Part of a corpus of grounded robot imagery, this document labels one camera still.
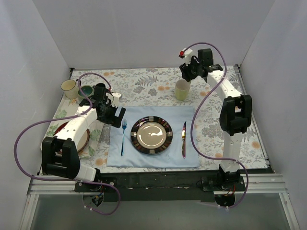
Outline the blue metal fork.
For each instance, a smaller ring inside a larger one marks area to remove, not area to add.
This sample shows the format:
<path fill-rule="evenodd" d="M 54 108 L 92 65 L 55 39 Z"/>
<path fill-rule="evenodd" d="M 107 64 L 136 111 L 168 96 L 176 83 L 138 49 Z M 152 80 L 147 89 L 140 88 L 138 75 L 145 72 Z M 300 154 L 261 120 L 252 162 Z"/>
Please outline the blue metal fork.
<path fill-rule="evenodd" d="M 124 141 L 125 141 L 125 130 L 127 128 L 127 120 L 125 118 L 123 118 L 122 120 L 122 145 L 121 145 L 121 153 L 120 155 L 123 156 L 124 155 Z"/>

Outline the dark rimmed dinner plate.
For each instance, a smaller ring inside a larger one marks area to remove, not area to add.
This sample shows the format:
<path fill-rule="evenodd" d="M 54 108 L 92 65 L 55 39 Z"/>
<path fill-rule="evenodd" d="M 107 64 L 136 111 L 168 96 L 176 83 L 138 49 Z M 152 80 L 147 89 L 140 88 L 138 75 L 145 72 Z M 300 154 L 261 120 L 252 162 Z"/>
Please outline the dark rimmed dinner plate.
<path fill-rule="evenodd" d="M 146 116 L 134 123 L 130 132 L 133 147 L 145 155 L 157 155 L 172 143 L 170 124 L 158 116 Z"/>

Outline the iridescent gold knife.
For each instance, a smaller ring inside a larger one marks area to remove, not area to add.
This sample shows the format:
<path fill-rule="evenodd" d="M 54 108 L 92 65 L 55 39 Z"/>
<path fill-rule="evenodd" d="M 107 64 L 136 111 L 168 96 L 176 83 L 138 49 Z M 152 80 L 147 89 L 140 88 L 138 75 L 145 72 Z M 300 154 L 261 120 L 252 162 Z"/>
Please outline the iridescent gold knife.
<path fill-rule="evenodd" d="M 182 139 L 182 157 L 186 158 L 186 126 L 187 122 L 184 122 L 182 132 L 181 132 L 181 139 Z"/>

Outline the light blue cloth napkin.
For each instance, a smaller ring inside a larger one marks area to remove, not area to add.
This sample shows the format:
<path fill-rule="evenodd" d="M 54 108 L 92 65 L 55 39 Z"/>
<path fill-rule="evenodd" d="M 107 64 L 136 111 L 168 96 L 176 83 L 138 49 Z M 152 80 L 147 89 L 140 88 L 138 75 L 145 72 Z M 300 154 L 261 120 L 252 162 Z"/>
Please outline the light blue cloth napkin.
<path fill-rule="evenodd" d="M 107 158 L 108 167 L 133 168 L 196 168 L 200 162 L 198 153 L 190 141 L 190 125 L 194 116 L 191 106 L 169 107 L 127 107 L 124 118 L 127 120 L 125 130 L 124 155 L 121 156 L 122 128 L 112 127 L 110 131 L 110 147 Z M 137 151 L 131 142 L 130 132 L 136 121 L 146 116 L 158 116 L 166 120 L 173 130 L 171 145 L 157 155 L 145 155 Z M 186 158 L 182 157 L 181 132 L 184 122 L 186 126 Z"/>

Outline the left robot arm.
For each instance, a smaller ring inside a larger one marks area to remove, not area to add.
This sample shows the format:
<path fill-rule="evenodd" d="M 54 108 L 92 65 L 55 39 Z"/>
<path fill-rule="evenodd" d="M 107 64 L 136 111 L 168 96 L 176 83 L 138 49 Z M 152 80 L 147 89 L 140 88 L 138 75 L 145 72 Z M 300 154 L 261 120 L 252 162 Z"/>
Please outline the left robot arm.
<path fill-rule="evenodd" d="M 120 128 L 125 108 L 116 116 L 122 94 L 111 92 L 104 84 L 94 87 L 94 94 L 84 98 L 76 111 L 76 117 L 53 137 L 42 141 L 42 171 L 47 175 L 85 181 L 90 191 L 96 192 L 102 186 L 99 170 L 81 164 L 77 145 L 90 125 L 99 121 Z"/>

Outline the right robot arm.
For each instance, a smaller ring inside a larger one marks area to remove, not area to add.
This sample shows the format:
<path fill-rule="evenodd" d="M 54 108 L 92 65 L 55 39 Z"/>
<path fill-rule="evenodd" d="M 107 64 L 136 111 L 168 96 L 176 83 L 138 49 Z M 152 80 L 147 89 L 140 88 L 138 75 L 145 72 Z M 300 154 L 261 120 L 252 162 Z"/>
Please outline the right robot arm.
<path fill-rule="evenodd" d="M 214 63 L 211 49 L 200 49 L 195 56 L 191 48 L 184 48 L 179 57 L 184 59 L 179 67 L 182 78 L 191 82 L 202 77 L 223 102 L 219 124 L 223 130 L 224 150 L 215 184 L 226 191 L 240 181 L 241 142 L 251 125 L 252 98 L 240 93 L 226 79 L 227 67 Z"/>

